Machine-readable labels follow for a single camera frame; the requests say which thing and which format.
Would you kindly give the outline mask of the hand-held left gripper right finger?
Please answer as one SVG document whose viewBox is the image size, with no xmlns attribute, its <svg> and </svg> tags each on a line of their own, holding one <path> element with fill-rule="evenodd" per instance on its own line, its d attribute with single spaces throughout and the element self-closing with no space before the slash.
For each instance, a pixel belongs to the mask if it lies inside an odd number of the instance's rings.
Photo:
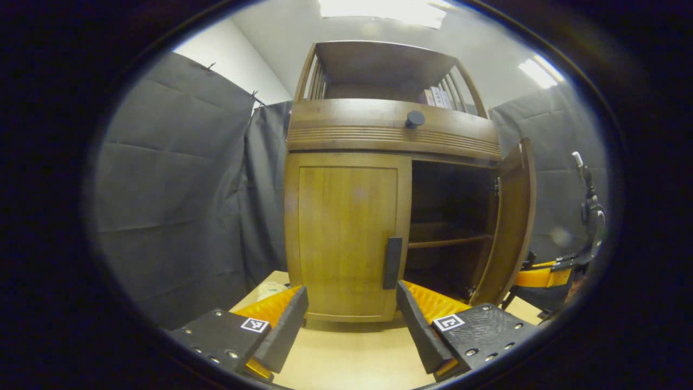
<svg viewBox="0 0 693 390">
<path fill-rule="evenodd" d="M 408 281 L 396 301 L 426 373 L 436 382 L 488 366 L 537 333 L 537 326 L 491 303 L 469 306 Z"/>
</svg>

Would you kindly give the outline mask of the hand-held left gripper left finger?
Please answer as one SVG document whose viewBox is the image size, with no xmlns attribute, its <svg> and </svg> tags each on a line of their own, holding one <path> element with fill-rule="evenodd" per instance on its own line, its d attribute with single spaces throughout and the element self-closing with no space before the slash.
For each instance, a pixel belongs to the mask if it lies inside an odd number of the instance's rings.
<svg viewBox="0 0 693 390">
<path fill-rule="evenodd" d="M 308 307 L 307 288 L 300 285 L 236 311 L 213 309 L 169 336 L 226 373 L 272 382 L 284 368 Z"/>
</svg>

